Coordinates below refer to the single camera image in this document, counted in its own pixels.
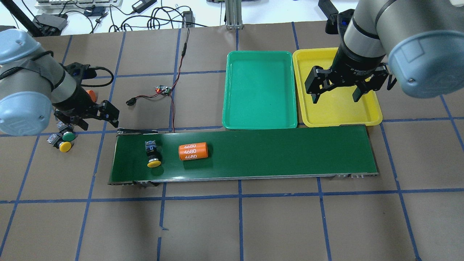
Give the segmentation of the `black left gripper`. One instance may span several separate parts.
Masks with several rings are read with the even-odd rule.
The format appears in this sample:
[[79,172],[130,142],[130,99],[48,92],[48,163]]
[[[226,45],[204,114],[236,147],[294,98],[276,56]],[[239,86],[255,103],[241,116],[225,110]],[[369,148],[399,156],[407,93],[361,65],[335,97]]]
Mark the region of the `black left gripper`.
[[73,94],[64,101],[53,103],[54,115],[65,124],[72,124],[84,131],[88,130],[86,119],[103,120],[114,128],[118,127],[119,109],[108,100],[93,103],[86,90],[78,86]]

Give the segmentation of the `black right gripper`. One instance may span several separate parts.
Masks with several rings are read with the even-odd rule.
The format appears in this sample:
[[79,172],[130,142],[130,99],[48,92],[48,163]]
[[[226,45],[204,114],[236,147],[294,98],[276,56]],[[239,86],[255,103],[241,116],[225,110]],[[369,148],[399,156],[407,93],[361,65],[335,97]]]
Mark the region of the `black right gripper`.
[[355,86],[353,101],[358,102],[370,91],[380,90],[389,80],[389,70],[382,62],[383,58],[361,57],[340,47],[328,69],[319,65],[312,67],[304,83],[305,91],[311,95],[312,103],[317,104],[327,91]]

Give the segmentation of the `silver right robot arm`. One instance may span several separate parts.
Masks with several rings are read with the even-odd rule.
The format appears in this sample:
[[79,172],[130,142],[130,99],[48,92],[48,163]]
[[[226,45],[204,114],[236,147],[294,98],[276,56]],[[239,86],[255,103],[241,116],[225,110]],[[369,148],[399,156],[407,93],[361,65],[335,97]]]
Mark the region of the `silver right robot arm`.
[[450,0],[360,0],[339,12],[320,0],[326,33],[340,36],[328,69],[313,66],[306,93],[317,103],[338,87],[355,86],[353,100],[378,91],[385,81],[408,96],[430,99],[463,88],[462,5]]

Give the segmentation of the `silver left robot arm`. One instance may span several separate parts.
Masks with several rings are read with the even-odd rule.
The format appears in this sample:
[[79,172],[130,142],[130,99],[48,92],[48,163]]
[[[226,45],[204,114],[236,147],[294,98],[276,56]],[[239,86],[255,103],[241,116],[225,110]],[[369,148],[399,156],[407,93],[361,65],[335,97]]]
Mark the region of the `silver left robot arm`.
[[97,103],[85,90],[84,79],[94,79],[107,68],[72,63],[63,66],[53,51],[45,50],[25,31],[2,31],[0,129],[12,136],[42,133],[51,115],[65,124],[87,130],[86,119],[117,127],[119,110],[109,101]]

